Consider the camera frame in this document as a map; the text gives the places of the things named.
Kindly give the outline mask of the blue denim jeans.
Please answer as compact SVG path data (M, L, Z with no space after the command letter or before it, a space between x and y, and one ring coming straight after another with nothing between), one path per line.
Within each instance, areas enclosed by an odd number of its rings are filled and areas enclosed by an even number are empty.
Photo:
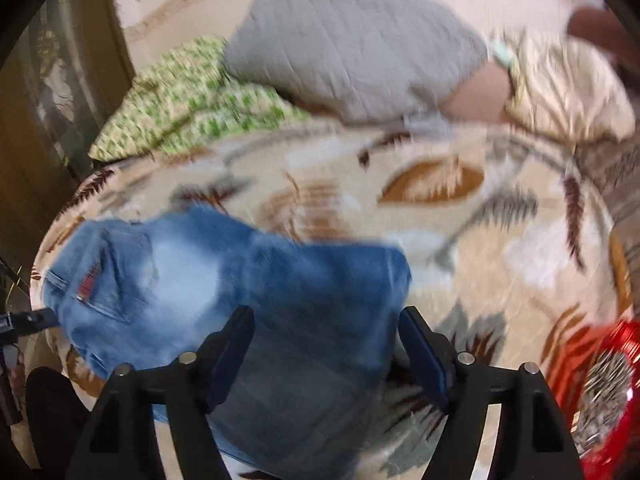
M99 376L165 365L252 308L254 337L208 419L219 448L281 479L349 479L410 283L396 248L296 244L195 205L82 224L43 300Z

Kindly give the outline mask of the cream leaf pattern blanket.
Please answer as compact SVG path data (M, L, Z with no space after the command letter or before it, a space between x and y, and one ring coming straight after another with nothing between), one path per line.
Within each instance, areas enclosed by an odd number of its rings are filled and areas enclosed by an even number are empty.
M509 127L461 127L444 141L332 122L96 171L40 245L32 305L43 307L44 276L82 224L145 221L193 202L296 244L401 249L408 303L490 365L529 361L544 373L542 347L562 318L608 327L632 315L618 307L613 219L564 148Z

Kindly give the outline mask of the wooden wardrobe door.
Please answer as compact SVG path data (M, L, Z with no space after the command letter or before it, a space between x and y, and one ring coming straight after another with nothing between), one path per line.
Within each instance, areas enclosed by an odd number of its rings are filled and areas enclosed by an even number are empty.
M1 258L26 270L134 69L114 0L1 0Z

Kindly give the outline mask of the green patterned quilt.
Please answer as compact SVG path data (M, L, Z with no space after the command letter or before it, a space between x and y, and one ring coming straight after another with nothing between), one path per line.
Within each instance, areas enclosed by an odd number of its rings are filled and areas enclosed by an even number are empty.
M279 130L310 115L224 67L227 41L198 37L172 48L132 80L89 150L98 162L152 152L184 154L226 136Z

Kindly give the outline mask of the striped floral bedsheet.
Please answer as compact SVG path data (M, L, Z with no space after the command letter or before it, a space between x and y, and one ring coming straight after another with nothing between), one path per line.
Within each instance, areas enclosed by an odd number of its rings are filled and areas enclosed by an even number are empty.
M599 190L613 219L610 256L620 312L639 316L639 129L629 138L577 149L578 168Z

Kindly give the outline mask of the cream satin pillow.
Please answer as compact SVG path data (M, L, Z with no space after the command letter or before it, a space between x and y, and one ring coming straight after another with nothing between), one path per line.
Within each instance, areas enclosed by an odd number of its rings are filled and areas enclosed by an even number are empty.
M567 146L623 141L636 115L620 77L591 44L528 28L496 30L492 57L509 73L506 114L520 127Z

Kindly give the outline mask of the grey pillow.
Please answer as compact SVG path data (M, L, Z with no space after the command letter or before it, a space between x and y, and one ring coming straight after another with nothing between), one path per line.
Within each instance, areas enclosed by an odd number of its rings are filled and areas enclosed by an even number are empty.
M349 124L434 113L487 59L436 0L253 0L224 48L234 78Z

